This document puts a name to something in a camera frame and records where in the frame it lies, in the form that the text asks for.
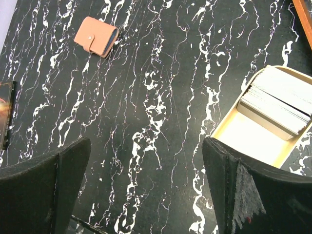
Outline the pink leather card holder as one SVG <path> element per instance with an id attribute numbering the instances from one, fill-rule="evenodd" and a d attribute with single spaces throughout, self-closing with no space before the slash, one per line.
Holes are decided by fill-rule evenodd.
<path id="1" fill-rule="evenodd" d="M 74 42 L 82 46 L 86 52 L 105 58 L 118 35 L 118 28 L 88 16 L 82 21 Z"/>

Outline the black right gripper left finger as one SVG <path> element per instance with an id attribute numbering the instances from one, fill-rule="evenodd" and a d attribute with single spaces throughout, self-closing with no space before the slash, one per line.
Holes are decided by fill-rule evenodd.
<path id="1" fill-rule="evenodd" d="M 0 170 L 2 234 L 64 234 L 91 154 L 91 141 L 71 144 Z"/>

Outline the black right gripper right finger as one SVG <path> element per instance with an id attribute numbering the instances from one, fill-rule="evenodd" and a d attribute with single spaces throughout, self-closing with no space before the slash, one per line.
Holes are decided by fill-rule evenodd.
<path id="1" fill-rule="evenodd" d="M 312 179 L 203 140 L 202 154 L 221 234 L 309 234 Z"/>

